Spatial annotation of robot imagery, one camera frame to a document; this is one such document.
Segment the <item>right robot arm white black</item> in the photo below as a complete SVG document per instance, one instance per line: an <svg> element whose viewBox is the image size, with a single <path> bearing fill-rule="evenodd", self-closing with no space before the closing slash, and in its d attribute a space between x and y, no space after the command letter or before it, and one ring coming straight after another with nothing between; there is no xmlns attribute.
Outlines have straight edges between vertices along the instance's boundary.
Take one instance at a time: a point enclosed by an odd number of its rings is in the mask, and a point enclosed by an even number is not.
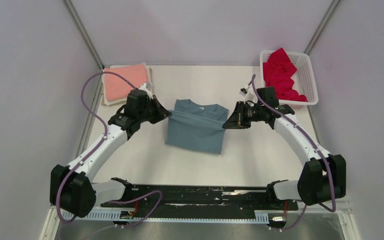
<svg viewBox="0 0 384 240"><path fill-rule="evenodd" d="M239 93L244 99L236 102L223 129L248 129L253 122L264 122L283 137L303 166L299 179L267 185L265 201L270 208L278 209L286 200L322 205L346 195L345 159L315 142L299 123L295 111L279 103L273 87L252 90L246 85Z"/></svg>

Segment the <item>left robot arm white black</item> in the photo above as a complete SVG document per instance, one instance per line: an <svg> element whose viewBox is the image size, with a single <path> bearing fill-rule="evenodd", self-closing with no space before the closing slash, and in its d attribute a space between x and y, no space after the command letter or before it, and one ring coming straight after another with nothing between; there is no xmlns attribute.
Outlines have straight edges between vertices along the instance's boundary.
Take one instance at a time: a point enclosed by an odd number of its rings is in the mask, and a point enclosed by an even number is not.
<svg viewBox="0 0 384 240"><path fill-rule="evenodd" d="M126 104L104 124L103 133L87 150L68 165L58 164L52 169L50 203L79 218L110 201L121 207L129 206L133 193L126 189L122 179L113 177L101 183L92 181L104 163L140 129L142 123L156 124L171 115L155 95L147 90L133 89Z"/></svg>

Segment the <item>grey-blue t shirt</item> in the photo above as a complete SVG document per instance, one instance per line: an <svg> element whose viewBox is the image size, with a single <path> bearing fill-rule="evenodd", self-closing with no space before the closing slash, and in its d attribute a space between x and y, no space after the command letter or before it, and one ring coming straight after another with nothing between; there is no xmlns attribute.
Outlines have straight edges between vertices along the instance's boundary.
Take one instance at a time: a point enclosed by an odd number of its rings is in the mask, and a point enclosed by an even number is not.
<svg viewBox="0 0 384 240"><path fill-rule="evenodd" d="M165 143L177 148L213 155L222 153L229 110L219 104L200 105L177 99L167 123Z"/></svg>

